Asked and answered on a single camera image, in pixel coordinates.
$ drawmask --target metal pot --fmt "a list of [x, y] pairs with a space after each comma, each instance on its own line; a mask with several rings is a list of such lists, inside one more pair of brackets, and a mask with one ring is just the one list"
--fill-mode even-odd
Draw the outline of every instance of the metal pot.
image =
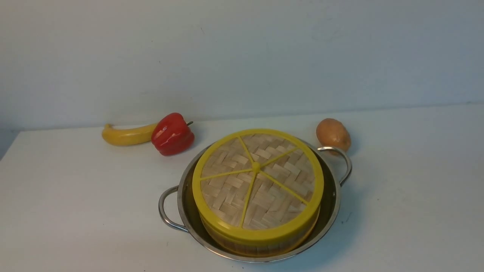
[[[336, 216], [338, 215], [339, 205], [341, 200], [341, 193], [340, 189], [341, 186], [345, 183], [352, 171], [352, 164], [349, 157], [339, 148], [335, 147], [321, 147], [321, 148], [314, 148], [309, 145], [307, 142], [304, 142], [311, 150], [317, 155], [319, 162], [321, 163], [321, 168], [323, 170], [324, 175], [324, 193], [321, 199], [321, 208], [319, 210], [319, 217], [316, 222], [316, 225], [310, 234], [310, 236], [304, 241], [299, 247], [296, 249], [281, 255], [271, 256], [271, 257], [245, 257], [236, 255], [230, 252], [227, 252], [222, 247], [220, 247], [212, 237], [207, 233], [205, 227], [202, 224], [200, 219], [200, 215], [198, 213], [197, 207], [195, 205], [195, 200], [193, 198], [192, 193], [192, 175], [195, 169], [195, 166], [200, 158], [200, 156], [205, 152], [208, 148], [202, 150], [188, 165], [186, 170], [184, 171], [180, 184], [178, 186], [174, 186], [166, 190], [160, 197], [158, 203], [158, 209], [160, 212], [160, 216], [169, 227], [180, 230], [183, 232], [190, 233], [195, 240], [197, 240], [201, 245], [203, 245], [208, 250], [212, 251], [213, 253], [236, 261], [242, 262], [251, 262], [251, 263], [259, 263], [259, 262], [274, 262], [283, 259], [287, 259], [289, 257], [295, 256], [304, 250], [313, 246], [316, 242], [318, 242], [325, 234], [328, 232], [329, 228], [333, 225]], [[347, 164], [347, 170], [344, 176], [337, 181], [334, 177], [333, 171], [328, 167], [327, 163], [324, 159], [319, 156], [320, 151], [335, 151], [339, 153]], [[171, 221], [164, 209], [165, 199], [168, 195], [179, 192], [177, 195], [177, 202], [178, 202], [178, 211], [180, 213], [181, 221], [183, 225], [177, 224]]]

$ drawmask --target potato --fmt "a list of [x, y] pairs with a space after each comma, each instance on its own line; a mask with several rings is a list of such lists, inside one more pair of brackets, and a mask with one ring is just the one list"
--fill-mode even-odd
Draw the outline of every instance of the potato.
[[326, 118], [316, 128], [316, 137], [322, 146], [338, 147], [348, 151], [351, 146], [351, 137], [343, 124], [332, 118]]

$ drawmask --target pot handle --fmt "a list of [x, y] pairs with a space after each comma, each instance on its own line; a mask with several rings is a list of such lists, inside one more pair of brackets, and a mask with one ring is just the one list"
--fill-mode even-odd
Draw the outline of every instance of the pot handle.
[[188, 232], [187, 228], [184, 225], [177, 224], [173, 222], [171, 219], [168, 218], [165, 212], [165, 199], [168, 195], [177, 192], [178, 191], [178, 186], [171, 187], [168, 190], [164, 191], [161, 196], [160, 196], [160, 201], [158, 202], [158, 210], [160, 211], [160, 216], [161, 219], [163, 219], [163, 222], [168, 225], [168, 227], [179, 230], [179, 231], [184, 231]]
[[345, 184], [346, 180], [349, 178], [349, 176], [351, 175], [351, 172], [353, 171], [353, 164], [351, 163], [351, 160], [349, 159], [348, 155], [346, 155], [346, 153], [342, 149], [339, 149], [337, 147], [330, 147], [330, 146], [320, 147], [320, 148], [318, 148], [318, 151], [334, 151], [334, 152], [337, 152], [346, 161], [346, 173], [344, 174], [344, 176], [339, 181], [339, 185], [343, 186], [343, 184]]

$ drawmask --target banana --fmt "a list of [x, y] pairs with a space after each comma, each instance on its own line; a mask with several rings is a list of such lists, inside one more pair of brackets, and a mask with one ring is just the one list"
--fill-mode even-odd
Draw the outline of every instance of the banana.
[[151, 134], [158, 123], [131, 129], [115, 129], [110, 124], [104, 126], [104, 141], [115, 146], [131, 146], [151, 141]]

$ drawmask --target bell pepper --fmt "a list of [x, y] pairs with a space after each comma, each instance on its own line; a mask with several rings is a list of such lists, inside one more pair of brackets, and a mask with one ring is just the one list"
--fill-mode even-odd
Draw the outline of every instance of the bell pepper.
[[187, 150], [194, 142], [195, 135], [180, 113], [165, 116], [157, 124], [151, 135], [151, 143], [163, 155], [171, 156]]

